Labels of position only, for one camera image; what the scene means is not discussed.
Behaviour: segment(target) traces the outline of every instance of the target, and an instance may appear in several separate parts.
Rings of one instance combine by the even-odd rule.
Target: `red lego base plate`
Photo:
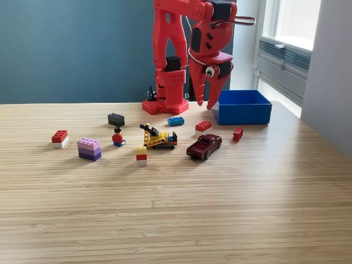
[[[143,101],[142,108],[147,111],[149,114],[157,114],[157,113],[173,113],[173,114],[181,114],[185,112],[189,107],[188,101],[182,101],[178,107],[167,109],[163,105],[160,104],[160,101]]]

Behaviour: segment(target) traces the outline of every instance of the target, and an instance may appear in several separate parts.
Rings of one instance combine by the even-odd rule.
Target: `dark red toy car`
[[[221,143],[222,139],[217,135],[202,135],[197,142],[187,148],[186,154],[191,156],[191,158],[207,160],[209,155],[221,146]]]

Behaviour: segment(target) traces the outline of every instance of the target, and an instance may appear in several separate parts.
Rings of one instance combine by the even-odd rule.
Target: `black hair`
[[[120,127],[115,127],[115,133],[120,133],[121,132],[121,128]]]

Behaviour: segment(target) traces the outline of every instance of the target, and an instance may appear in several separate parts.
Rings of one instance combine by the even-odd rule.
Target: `purple lego brick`
[[[78,153],[78,156],[80,158],[84,158],[86,160],[90,160],[90,161],[97,161],[101,158],[101,152],[99,152],[97,155],[95,156],[91,156],[91,155],[87,155],[87,154],[83,154],[83,153]]]
[[[77,147],[86,150],[96,150],[100,147],[100,142],[94,139],[80,139],[77,141]]]
[[[81,147],[78,148],[78,153],[87,154],[90,156],[95,156],[100,152],[101,152],[100,147],[97,148],[96,150],[87,150],[86,148],[81,148]]]

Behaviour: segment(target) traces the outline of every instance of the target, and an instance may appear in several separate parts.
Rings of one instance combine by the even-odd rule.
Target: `yellow lego brick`
[[[147,155],[146,147],[136,147],[136,155]]]

